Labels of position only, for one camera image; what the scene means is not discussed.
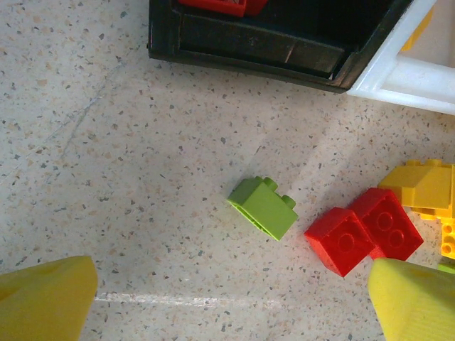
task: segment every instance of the black plastic bin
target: black plastic bin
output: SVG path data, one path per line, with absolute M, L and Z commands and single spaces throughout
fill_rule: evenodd
M 269 0 L 237 18 L 150 0 L 149 56 L 349 90 L 412 0 Z

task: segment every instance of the terrazzo floor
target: terrazzo floor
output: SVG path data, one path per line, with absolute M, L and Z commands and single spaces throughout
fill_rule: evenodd
M 147 16 L 0 3 L 0 273 L 90 255 L 81 340 L 383 340 L 371 259 L 342 279 L 302 232 L 407 159 L 455 162 L 455 117 L 150 60 Z M 254 175 L 297 202 L 280 242 L 226 203 Z

